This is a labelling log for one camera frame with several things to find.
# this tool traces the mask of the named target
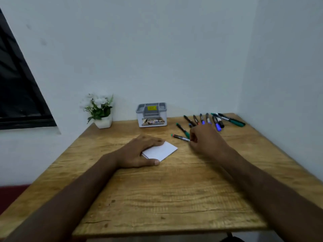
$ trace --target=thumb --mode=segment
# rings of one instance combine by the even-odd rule
[[[193,150],[197,151],[198,143],[193,142],[193,141],[190,141],[190,142],[189,142],[189,144],[190,144],[190,147],[191,147]]]
[[[159,165],[159,160],[157,160],[157,159],[141,158],[138,161],[138,167],[153,167],[153,166],[158,166],[158,165]]]

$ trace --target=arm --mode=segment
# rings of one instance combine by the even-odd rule
[[[190,136],[190,146],[235,180],[282,239],[323,241],[321,208],[245,160],[209,124],[191,128]]]
[[[140,154],[163,143],[160,138],[140,135],[121,149],[103,155],[89,170],[29,216],[5,242],[67,240],[113,173],[118,168],[159,165],[158,160],[141,158]]]

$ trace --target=wooden table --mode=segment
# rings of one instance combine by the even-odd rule
[[[244,194],[213,169],[209,160],[193,153],[187,142],[171,137],[183,135],[176,122],[188,130],[182,117],[168,118],[168,126],[164,127],[139,128],[137,121],[119,121],[100,130],[92,124],[0,216],[0,238],[8,236],[102,154],[120,148],[141,133],[164,138],[178,150],[157,167],[118,170],[75,229],[74,236],[267,229],[266,222]],[[220,134],[243,157],[323,207],[323,186],[319,180],[251,126],[224,124]]]

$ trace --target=window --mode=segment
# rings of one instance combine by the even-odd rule
[[[0,130],[56,126],[0,10]]]

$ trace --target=gray desk organizer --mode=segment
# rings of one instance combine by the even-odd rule
[[[136,109],[139,127],[167,126],[166,103],[140,104]]]

